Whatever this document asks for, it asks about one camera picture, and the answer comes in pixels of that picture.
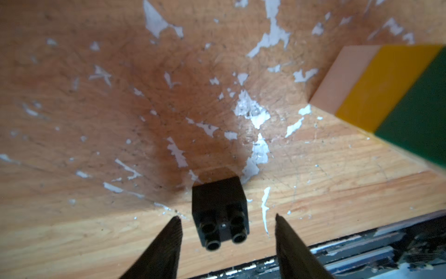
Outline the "white lego brick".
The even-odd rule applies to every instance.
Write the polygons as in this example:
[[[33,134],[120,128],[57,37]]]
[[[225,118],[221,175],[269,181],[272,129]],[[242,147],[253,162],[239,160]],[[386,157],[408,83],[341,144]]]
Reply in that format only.
[[[311,97],[310,105],[335,115],[380,49],[380,45],[343,47]]]

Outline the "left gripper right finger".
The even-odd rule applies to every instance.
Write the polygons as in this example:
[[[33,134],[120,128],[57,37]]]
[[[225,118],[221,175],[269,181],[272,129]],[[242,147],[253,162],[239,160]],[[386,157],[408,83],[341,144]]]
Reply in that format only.
[[[276,256],[283,279],[332,279],[290,224],[279,214],[275,217]]]

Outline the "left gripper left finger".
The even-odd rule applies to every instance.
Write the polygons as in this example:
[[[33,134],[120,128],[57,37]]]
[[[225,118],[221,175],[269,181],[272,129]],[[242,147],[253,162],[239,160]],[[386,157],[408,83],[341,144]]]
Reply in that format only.
[[[175,279],[182,244],[182,224],[174,216],[121,279]]]

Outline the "yellow lego brick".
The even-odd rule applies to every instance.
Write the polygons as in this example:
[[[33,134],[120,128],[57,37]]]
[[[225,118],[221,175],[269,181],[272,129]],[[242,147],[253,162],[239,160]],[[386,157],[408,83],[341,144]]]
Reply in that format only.
[[[384,45],[336,112],[336,117],[374,133],[438,56],[443,45]]]

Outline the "dark green long lego brick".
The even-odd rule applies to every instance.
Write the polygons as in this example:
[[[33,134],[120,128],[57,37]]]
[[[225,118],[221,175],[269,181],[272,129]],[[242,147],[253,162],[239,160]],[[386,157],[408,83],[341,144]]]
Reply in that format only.
[[[443,169],[446,167],[445,48],[407,91],[375,135]]]

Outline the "black lego brick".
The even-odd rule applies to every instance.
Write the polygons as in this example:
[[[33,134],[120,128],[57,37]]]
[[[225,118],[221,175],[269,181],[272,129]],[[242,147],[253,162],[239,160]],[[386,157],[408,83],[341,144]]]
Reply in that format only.
[[[225,241],[241,244],[250,233],[247,199],[238,176],[192,187],[192,216],[209,252]]]

